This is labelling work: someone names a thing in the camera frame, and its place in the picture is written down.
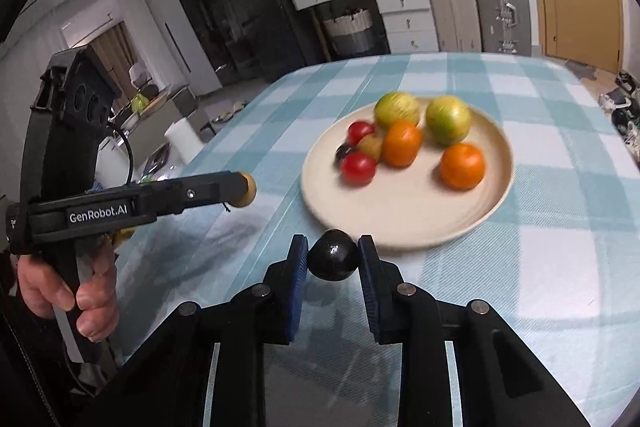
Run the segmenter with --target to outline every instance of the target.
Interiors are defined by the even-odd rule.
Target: metal screw
[[[197,310],[198,305],[192,301],[183,302],[180,306],[178,306],[178,313],[183,317],[193,315]]]
[[[409,296],[415,293],[415,286],[408,282],[402,282],[398,285],[398,288],[396,288],[396,290],[398,290],[398,293],[400,295]]]
[[[484,301],[477,300],[471,303],[471,309],[480,315],[484,315],[489,312],[489,304]]]
[[[256,297],[266,297],[271,293],[271,288],[269,288],[268,284],[256,284],[251,288],[251,293]]]

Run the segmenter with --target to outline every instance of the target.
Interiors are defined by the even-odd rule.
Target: red object
[[[340,162],[340,176],[350,185],[368,185],[375,175],[376,162],[365,153],[352,152]]]
[[[356,120],[347,130],[347,143],[352,147],[356,147],[358,142],[367,134],[373,134],[375,131],[376,127],[372,123],[366,120]]]

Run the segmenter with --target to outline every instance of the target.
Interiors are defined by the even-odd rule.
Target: silver suitcase
[[[531,56],[529,0],[478,0],[482,50]]]
[[[441,51],[482,51],[476,0],[431,0]]]

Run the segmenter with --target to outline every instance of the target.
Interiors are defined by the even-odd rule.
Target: green citrus fruit
[[[471,129],[471,111],[458,97],[446,94],[433,100],[426,111],[426,124],[440,145],[462,141]]]
[[[378,100],[373,114],[376,117],[376,124],[384,130],[388,130],[398,120],[406,120],[418,125],[420,104],[407,92],[388,92]]]

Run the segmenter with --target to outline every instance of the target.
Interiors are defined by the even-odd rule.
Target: fingernail
[[[88,310],[93,304],[91,297],[86,293],[79,293],[76,295],[76,300],[78,301],[78,308],[81,310]]]
[[[65,312],[71,311],[76,305],[73,293],[71,293],[71,290],[66,286],[62,286],[62,288],[56,292],[56,301],[58,302],[58,306]]]
[[[91,337],[96,333],[95,324],[92,322],[83,322],[78,325],[78,331],[83,337],[87,337],[91,340]]]

